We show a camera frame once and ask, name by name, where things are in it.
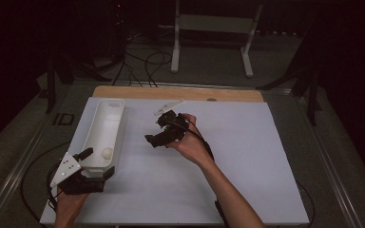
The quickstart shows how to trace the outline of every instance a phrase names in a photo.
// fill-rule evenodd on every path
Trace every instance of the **human hand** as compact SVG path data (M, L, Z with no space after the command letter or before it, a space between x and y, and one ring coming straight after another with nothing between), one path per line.
M190 114L182 114L188 120L188 129L200 135L196 125L197 118ZM204 165L206 162L213 162L209 153L200 140L193 133L187 131L185 136L180 141L174 141L167 145L179 151L186 159L192 161L198 166Z
M89 194L67 195L57 188L55 228L72 227Z

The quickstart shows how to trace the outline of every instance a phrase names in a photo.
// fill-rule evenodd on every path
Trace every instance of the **forearm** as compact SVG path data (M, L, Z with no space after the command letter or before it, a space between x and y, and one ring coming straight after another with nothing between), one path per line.
M200 168L215 192L230 227L265 227L251 205L214 162L202 162Z
M54 228L72 228L75 218L69 216L60 216L55 220Z

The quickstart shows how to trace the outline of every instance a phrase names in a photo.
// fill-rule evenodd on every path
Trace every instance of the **dark background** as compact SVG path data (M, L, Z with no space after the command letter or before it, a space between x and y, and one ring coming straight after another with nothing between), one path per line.
M40 92L35 79L47 71L47 52L52 44L87 59L107 55L99 45L111 37L106 33L108 20L103 6L123 3L125 7L118 13L125 14L125 22L153 38L159 34L157 25L174 24L174 1L95 2L98 6L89 7L85 13L96 19L81 23L70 1L0 1L0 131ZM226 16L254 11L252 6L246 7L241 1L218 1L212 6L209 1L186 0L182 11ZM82 33L93 28L94 37ZM264 5L258 30L263 35L275 31L278 35L304 36L291 68L302 67L304 59L317 63L320 85L326 88L365 163L365 1L270 1Z

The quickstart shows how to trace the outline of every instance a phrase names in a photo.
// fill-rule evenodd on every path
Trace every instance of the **metal stand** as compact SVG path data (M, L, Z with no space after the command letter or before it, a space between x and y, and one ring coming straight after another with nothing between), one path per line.
M176 14L174 27L174 48L171 61L171 72L179 71L180 60L180 29L202 30L202 31L223 31L248 34L247 43L241 48L242 62L244 64L245 76L253 77L248 51L256 33L262 5L257 7L254 18L218 17L205 15L180 14L180 0L176 0Z

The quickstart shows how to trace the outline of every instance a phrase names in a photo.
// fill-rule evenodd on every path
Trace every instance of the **black device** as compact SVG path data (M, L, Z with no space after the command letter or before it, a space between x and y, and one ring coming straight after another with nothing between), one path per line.
M73 159L77 162L79 160L84 160L90 155L93 154L93 148L88 148L81 152L80 154L73 155ZM50 182L52 179L52 174L57 168L61 165L61 161L56 163L48 172L47 176L47 191L48 191L48 200L51 208L56 211L57 201L55 197L52 195L52 187L50 186ZM67 195L79 195L84 193L96 193L103 192L105 188L106 181L115 173L115 167L112 166L109 168L102 177L100 178L88 178L82 174L82 169L79 169L77 172L69 176L67 179L63 180L58 184L61 190Z
M188 129L188 123L181 113L176 115L173 110L165 112L159 117L157 124L164 128L164 131L157 135L145 135L146 140L153 147L169 144L176 140L181 140Z

